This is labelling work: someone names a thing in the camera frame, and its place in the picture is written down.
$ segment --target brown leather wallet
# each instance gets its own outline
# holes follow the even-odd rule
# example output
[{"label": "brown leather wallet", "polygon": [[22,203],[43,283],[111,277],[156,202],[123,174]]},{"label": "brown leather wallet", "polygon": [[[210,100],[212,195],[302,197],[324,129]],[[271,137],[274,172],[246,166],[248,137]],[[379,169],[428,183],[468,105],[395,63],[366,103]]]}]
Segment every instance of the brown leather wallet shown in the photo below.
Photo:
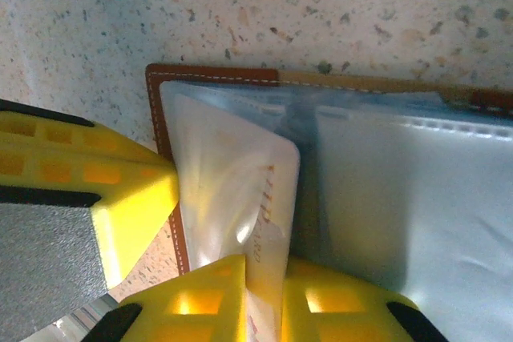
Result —
[{"label": "brown leather wallet", "polygon": [[[167,81],[214,82],[248,84],[259,87],[283,85],[329,87],[362,92],[438,92],[443,100],[460,109],[471,109],[492,115],[513,117],[513,94],[479,88],[442,86],[414,80],[397,80],[345,75],[323,75],[261,68],[220,68],[206,66],[177,66],[152,63],[146,68],[146,82],[150,99],[151,116],[159,153],[172,161],[172,147],[164,120],[160,85]],[[169,218],[176,262],[180,274],[189,271],[187,248],[180,205]]]}]

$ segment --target white stitching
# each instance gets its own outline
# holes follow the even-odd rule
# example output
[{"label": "white stitching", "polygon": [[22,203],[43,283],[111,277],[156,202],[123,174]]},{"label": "white stitching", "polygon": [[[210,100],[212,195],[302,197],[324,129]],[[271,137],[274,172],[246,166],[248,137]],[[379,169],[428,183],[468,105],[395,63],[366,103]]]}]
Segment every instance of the white stitching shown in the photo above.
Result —
[{"label": "white stitching", "polygon": [[[150,72],[148,74],[148,83],[151,85],[151,77],[153,74],[157,74],[157,73],[154,73],[154,72]],[[153,89],[151,87],[148,88],[149,92],[148,92],[148,95],[149,95],[149,99],[150,99],[150,108],[151,110],[153,111],[154,114],[156,114],[156,104],[155,104],[155,96],[153,95]],[[163,149],[163,146],[162,146],[162,138],[160,137],[160,129],[159,129],[159,120],[156,119],[155,120],[155,129],[156,129],[156,134],[155,134],[155,138],[156,138],[156,142],[157,142],[157,147],[159,147],[160,150]],[[176,255],[176,264],[178,265],[178,269],[179,269],[179,272],[180,272],[180,275],[183,275],[185,274],[185,268],[184,268],[184,262],[182,260],[182,255],[180,253],[180,249],[178,248],[178,237],[177,237],[177,233],[176,233],[176,221],[175,221],[175,215],[171,215],[171,234],[172,234],[172,237],[173,237],[173,243],[175,244],[175,255]]]},{"label": "white stitching", "polygon": [[230,76],[216,76],[216,75],[204,75],[204,74],[181,74],[178,72],[151,72],[149,74],[149,78],[151,75],[171,75],[171,76],[187,76],[189,78],[205,78],[211,80],[233,80],[242,83],[270,83],[270,84],[291,84],[294,86],[310,86],[310,87],[323,87],[323,88],[333,88],[336,90],[348,90],[348,91],[360,91],[360,92],[368,92],[371,94],[382,94],[381,91],[372,91],[358,88],[350,88],[344,86],[337,85],[329,85],[329,84],[320,84],[320,83],[307,83],[307,82],[297,82],[291,80],[269,80],[269,79],[250,79],[250,78],[241,78],[241,77],[230,77]]}]

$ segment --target speckled countertop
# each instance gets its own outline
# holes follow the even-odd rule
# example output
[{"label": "speckled countertop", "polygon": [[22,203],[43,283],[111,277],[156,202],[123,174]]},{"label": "speckled countertop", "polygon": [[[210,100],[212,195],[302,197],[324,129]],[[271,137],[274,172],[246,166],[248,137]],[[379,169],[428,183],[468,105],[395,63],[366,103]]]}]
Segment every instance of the speckled countertop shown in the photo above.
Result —
[{"label": "speckled countertop", "polygon": [[[0,98],[155,148],[150,62],[511,87],[513,0],[1,0]],[[167,228],[121,299],[176,274]]]}]

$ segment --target wallet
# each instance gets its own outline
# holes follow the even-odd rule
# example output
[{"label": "wallet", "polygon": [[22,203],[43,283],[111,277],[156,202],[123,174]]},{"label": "wallet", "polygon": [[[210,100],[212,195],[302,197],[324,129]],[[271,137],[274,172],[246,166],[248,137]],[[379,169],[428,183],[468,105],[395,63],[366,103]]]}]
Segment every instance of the wallet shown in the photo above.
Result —
[{"label": "wallet", "polygon": [[[422,310],[426,309],[428,318],[449,340],[501,340],[513,330],[513,324],[498,315],[507,311],[513,299],[511,294],[505,293],[506,286],[501,278],[506,270],[513,268],[513,247],[510,247],[513,239],[507,235],[508,228],[513,230],[513,223],[510,215],[505,215],[512,192],[507,177],[513,168],[513,157],[508,155],[513,139],[513,125],[508,122],[513,117],[512,94],[417,80],[167,64],[150,64],[146,80],[158,151],[171,161],[172,144],[160,92],[161,87],[172,87],[172,82],[214,88],[233,85],[253,90],[274,87],[296,91],[302,88],[354,91],[371,97],[437,94],[444,105],[443,114],[438,115],[427,111],[425,116],[417,116],[415,110],[410,110],[404,115],[391,116],[381,111],[369,113],[365,109],[316,108],[320,135],[324,138],[336,138],[341,132],[345,135],[345,142],[319,140],[317,148],[326,158],[342,159],[336,167],[323,165],[322,161],[319,166],[325,183],[328,182],[325,194],[331,196],[331,203],[336,203],[334,207],[325,204],[326,211],[332,212],[324,222],[325,238],[331,239],[331,248],[322,252],[320,258],[316,257],[317,251],[311,255],[297,253],[293,246],[291,252],[409,296]],[[392,145],[377,151],[379,144],[386,141]],[[408,176],[398,172],[403,162],[408,164]],[[465,162],[468,162],[468,169],[465,169]],[[403,205],[391,204],[386,198],[387,194],[406,193],[413,198]],[[448,207],[451,211],[444,217],[443,211]],[[466,209],[479,214],[467,218]],[[364,213],[362,217],[352,214],[358,210]],[[433,218],[428,215],[429,210],[436,211]],[[376,211],[376,215],[367,215],[364,211]],[[394,216],[395,211],[413,214],[411,218],[402,218]],[[405,228],[398,225],[403,222]],[[299,222],[299,227],[294,223],[293,240],[295,233],[309,230],[301,228],[302,223]],[[190,264],[180,205],[170,216],[169,225],[178,269],[184,274],[190,270]],[[396,244],[391,238],[376,236],[384,227],[390,229],[389,233],[396,231]],[[483,242],[481,246],[473,241],[476,237]],[[437,268],[430,268],[429,264],[443,255],[445,247],[448,247],[447,258]],[[493,255],[497,252],[508,256],[496,260]],[[337,255],[337,258],[330,260],[330,255]],[[385,266],[389,260],[390,268]],[[457,266],[455,270],[451,270],[451,264]],[[472,274],[472,280],[465,280],[465,274]],[[437,284],[438,279],[442,279],[441,284]],[[453,286],[442,287],[444,280]],[[471,301],[482,305],[478,310],[466,304],[470,299],[467,296],[479,292],[480,284],[485,288],[479,294],[483,298]],[[430,290],[422,292],[424,286],[429,286]],[[488,316],[476,316],[479,311]]]}]

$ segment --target black rubber strip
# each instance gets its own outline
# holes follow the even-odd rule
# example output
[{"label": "black rubber strip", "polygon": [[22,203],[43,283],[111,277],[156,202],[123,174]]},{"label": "black rubber strip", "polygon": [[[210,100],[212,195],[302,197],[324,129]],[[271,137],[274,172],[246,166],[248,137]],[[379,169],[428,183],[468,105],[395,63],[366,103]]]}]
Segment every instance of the black rubber strip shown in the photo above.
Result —
[{"label": "black rubber strip", "polygon": [[39,118],[57,120],[59,122],[76,124],[78,126],[94,127],[95,124],[87,119],[64,114],[62,112],[45,110],[39,107],[27,106],[26,104],[11,102],[0,99],[0,111],[17,112],[19,114],[37,116]]},{"label": "black rubber strip", "polygon": [[121,342],[142,310],[143,307],[140,304],[125,304],[108,312],[82,342]]},{"label": "black rubber strip", "polygon": [[399,302],[389,302],[386,306],[414,342],[448,342],[419,310]]},{"label": "black rubber strip", "polygon": [[92,207],[102,197],[92,192],[47,190],[0,185],[0,203],[42,204],[60,207]]}]

